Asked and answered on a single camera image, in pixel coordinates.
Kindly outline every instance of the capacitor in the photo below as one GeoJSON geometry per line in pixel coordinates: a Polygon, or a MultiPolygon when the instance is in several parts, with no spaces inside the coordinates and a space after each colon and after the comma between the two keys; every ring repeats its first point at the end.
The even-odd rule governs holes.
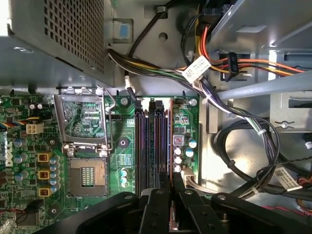
{"type": "Polygon", "coordinates": [[[122,170],[121,172],[120,172],[120,175],[121,175],[121,177],[125,177],[125,176],[127,176],[127,171],[125,171],[125,170],[122,170]]]}
{"type": "Polygon", "coordinates": [[[56,185],[57,184],[57,180],[54,178],[54,179],[50,179],[50,184],[51,185],[56,185]]]}
{"type": "Polygon", "coordinates": [[[194,149],[197,146],[197,142],[194,139],[189,139],[189,146],[194,149]]]}
{"type": "Polygon", "coordinates": [[[180,147],[176,146],[174,149],[174,154],[175,155],[181,155],[182,154],[182,150],[180,147]]]}
{"type": "Polygon", "coordinates": [[[28,177],[28,172],[24,170],[24,171],[16,174],[14,178],[16,181],[22,181],[22,180],[26,179],[27,177],[28,177]]]}
{"type": "Polygon", "coordinates": [[[54,156],[50,159],[50,164],[56,164],[59,161],[59,156],[54,156]]]}
{"type": "Polygon", "coordinates": [[[0,178],[0,185],[6,184],[8,182],[7,178],[0,178]]]}
{"type": "Polygon", "coordinates": [[[34,104],[29,105],[29,109],[34,110],[35,108],[36,108],[36,106],[34,104]]]}
{"type": "Polygon", "coordinates": [[[14,158],[14,162],[17,164],[20,164],[22,162],[27,161],[27,159],[28,159],[28,155],[25,153],[22,153],[21,155],[18,155],[14,158]]]}
{"type": "Polygon", "coordinates": [[[181,157],[175,156],[175,157],[174,157],[174,162],[175,162],[176,164],[181,164],[181,163],[182,163],[181,157]]]}
{"type": "Polygon", "coordinates": [[[59,190],[59,189],[60,189],[60,184],[57,183],[56,185],[51,186],[50,191],[51,191],[52,193],[55,193],[55,192],[56,192],[57,190],[59,190]]]}
{"type": "Polygon", "coordinates": [[[181,171],[182,171],[181,166],[174,163],[174,172],[181,172],[181,171]]]}
{"type": "Polygon", "coordinates": [[[39,103],[39,104],[37,105],[37,108],[38,108],[39,110],[41,110],[41,109],[43,108],[43,105],[42,105],[41,103],[39,103]]]}
{"type": "Polygon", "coordinates": [[[120,182],[122,183],[122,184],[124,184],[124,183],[127,183],[127,177],[122,177],[121,179],[120,179],[120,182]]]}
{"type": "Polygon", "coordinates": [[[187,157],[193,157],[194,156],[194,151],[193,151],[193,149],[191,149],[191,148],[186,148],[185,149],[185,155],[187,156],[187,157]]]}
{"type": "Polygon", "coordinates": [[[27,140],[25,138],[15,139],[13,144],[15,147],[19,148],[25,146],[27,144],[27,140]]]}
{"type": "Polygon", "coordinates": [[[51,173],[50,173],[50,178],[52,178],[52,179],[56,178],[57,176],[58,176],[58,175],[57,175],[56,172],[51,172],[51,173]]]}
{"type": "Polygon", "coordinates": [[[50,166],[50,171],[55,172],[59,168],[59,163],[50,166]]]}

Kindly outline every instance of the black cable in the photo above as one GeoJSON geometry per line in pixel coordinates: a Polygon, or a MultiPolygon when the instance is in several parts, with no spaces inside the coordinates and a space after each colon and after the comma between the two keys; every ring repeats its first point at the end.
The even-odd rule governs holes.
{"type": "MultiPolygon", "coordinates": [[[[240,121],[232,124],[231,126],[225,128],[225,129],[222,129],[217,134],[216,147],[215,148],[218,151],[218,155],[224,161],[224,163],[228,166],[228,168],[230,168],[236,175],[241,177],[243,180],[250,181],[253,178],[250,177],[249,175],[245,174],[244,172],[242,172],[241,170],[239,170],[235,166],[235,162],[233,160],[229,159],[227,152],[226,152],[226,149],[225,149],[225,142],[226,142],[226,138],[227,138],[228,134],[231,131],[234,131],[237,129],[251,129],[251,126],[248,124],[247,121],[240,120],[240,121]]],[[[292,161],[284,161],[284,162],[282,162],[282,164],[284,165],[285,168],[292,170],[292,168],[290,166],[294,166],[294,165],[288,164],[289,162],[292,162],[292,161]]],[[[267,192],[269,192],[270,194],[282,194],[283,196],[287,196],[287,197],[312,201],[311,190],[309,191],[307,189],[305,189],[305,190],[301,189],[301,190],[296,190],[296,191],[292,191],[292,192],[284,192],[285,189],[283,187],[268,184],[267,186],[265,186],[265,190],[267,192]]]]}
{"type": "Polygon", "coordinates": [[[184,59],[185,64],[186,64],[187,66],[190,66],[190,65],[191,65],[191,62],[189,61],[189,59],[186,57],[186,54],[185,54],[186,42],[187,42],[187,39],[189,38],[191,29],[192,29],[193,26],[195,25],[196,20],[198,20],[198,18],[199,18],[201,15],[202,15],[202,14],[198,14],[198,15],[196,15],[196,16],[193,16],[193,17],[189,20],[188,24],[187,24],[186,27],[185,27],[184,33],[182,34],[180,47],[181,47],[183,59],[184,59]]]}

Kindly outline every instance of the mounting hole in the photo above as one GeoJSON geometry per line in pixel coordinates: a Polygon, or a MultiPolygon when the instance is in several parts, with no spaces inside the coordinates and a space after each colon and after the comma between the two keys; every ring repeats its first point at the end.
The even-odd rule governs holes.
{"type": "Polygon", "coordinates": [[[168,35],[166,33],[160,33],[158,35],[159,40],[166,41],[168,39],[168,35]]]}

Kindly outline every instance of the power connector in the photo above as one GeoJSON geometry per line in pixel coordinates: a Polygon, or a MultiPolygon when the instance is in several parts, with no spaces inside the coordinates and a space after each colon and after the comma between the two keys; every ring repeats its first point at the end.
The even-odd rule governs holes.
{"type": "Polygon", "coordinates": [[[184,187],[186,187],[188,179],[196,181],[196,176],[195,176],[194,172],[192,172],[192,170],[190,168],[187,168],[187,167],[183,168],[182,171],[181,171],[181,176],[182,176],[182,179],[183,179],[184,187]]]}

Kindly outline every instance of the white label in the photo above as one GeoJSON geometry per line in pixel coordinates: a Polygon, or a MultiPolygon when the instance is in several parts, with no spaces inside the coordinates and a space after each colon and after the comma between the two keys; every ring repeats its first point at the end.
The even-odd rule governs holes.
{"type": "Polygon", "coordinates": [[[192,87],[203,92],[203,86],[201,84],[201,82],[199,81],[199,79],[196,79],[193,83],[192,83],[192,87]]]}
{"type": "Polygon", "coordinates": [[[297,189],[302,189],[302,186],[299,185],[291,175],[286,171],[284,167],[276,168],[275,175],[277,176],[278,181],[283,185],[283,187],[288,191],[294,191],[297,189]]]}
{"type": "Polygon", "coordinates": [[[198,59],[196,59],[188,68],[186,68],[185,71],[182,72],[182,75],[187,79],[190,84],[192,84],[210,67],[211,64],[202,55],[198,59]]]}
{"type": "Polygon", "coordinates": [[[312,142],[311,141],[307,142],[306,147],[308,150],[312,149],[312,142]]]}

